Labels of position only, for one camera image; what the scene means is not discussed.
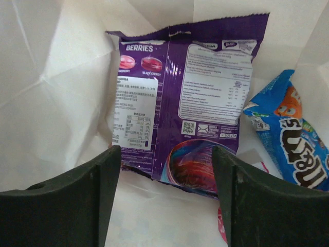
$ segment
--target paper bag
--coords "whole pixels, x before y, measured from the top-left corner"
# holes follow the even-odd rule
[[[182,22],[271,12],[249,98],[283,69],[295,68],[301,56],[293,82],[305,118],[329,145],[328,7],[316,25],[327,2],[0,2],[0,191],[25,189],[107,148],[119,54],[105,30],[139,35]],[[238,155],[249,163],[263,160],[279,176],[243,116]],[[106,246],[226,246],[217,209],[217,200],[122,172]]]

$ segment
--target candy illustration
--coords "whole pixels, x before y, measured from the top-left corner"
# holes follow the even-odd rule
[[[160,72],[162,70],[162,62],[152,57],[142,58],[141,65],[144,69],[152,72]]]
[[[274,113],[281,117],[302,118],[302,102],[293,86],[288,87],[284,99]]]
[[[135,66],[135,59],[127,56],[127,55],[122,55],[120,58],[120,68],[124,68],[124,69],[130,69],[133,68]]]
[[[166,161],[170,183],[216,193],[211,163],[211,151],[215,146],[222,145],[209,140],[194,139],[174,147]]]

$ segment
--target small white label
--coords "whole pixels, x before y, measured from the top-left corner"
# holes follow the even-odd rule
[[[244,110],[248,109],[248,108],[251,108],[251,107],[258,107],[258,104],[254,103],[254,102],[249,102],[247,104],[247,106],[244,108]]]
[[[218,45],[216,43],[203,43],[203,42],[199,42],[199,41],[193,41],[193,43],[204,46],[211,50],[216,50],[218,48]]]
[[[113,145],[150,150],[158,80],[118,76]]]
[[[261,117],[249,117],[249,119],[254,129],[257,131],[264,131],[270,129],[269,125],[265,123]]]
[[[181,133],[185,135],[195,135],[196,122],[183,121],[181,125]]]
[[[256,40],[222,40],[222,50],[240,50],[249,55],[256,45]]]
[[[162,45],[165,42],[166,42],[165,40],[122,41],[121,44],[123,44],[123,45],[129,45],[129,44]]]
[[[177,31],[175,33],[168,34],[168,36],[172,37],[172,36],[175,36],[175,35],[178,35],[178,34],[191,34],[191,32],[190,31]]]

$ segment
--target white label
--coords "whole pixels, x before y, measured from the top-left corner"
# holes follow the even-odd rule
[[[250,88],[251,56],[241,51],[188,48],[178,115],[236,125]]]
[[[118,76],[113,145],[151,149],[158,80]]]
[[[256,45],[256,40],[222,40],[222,50],[240,50],[249,55]]]
[[[254,102],[249,102],[248,105],[244,108],[244,110],[248,109],[248,108],[252,108],[252,107],[258,107],[258,104],[254,103]]]
[[[254,129],[257,131],[264,131],[269,130],[270,126],[262,120],[261,117],[250,117],[251,124],[253,125]]]
[[[218,48],[218,45],[216,43],[203,43],[203,42],[199,42],[199,41],[193,41],[193,43],[204,46],[211,50],[216,50]]]

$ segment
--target blue candy bag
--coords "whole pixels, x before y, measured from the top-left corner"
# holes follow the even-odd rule
[[[261,90],[244,113],[250,119],[284,180],[329,191],[329,151],[302,117],[299,94],[284,70]]]

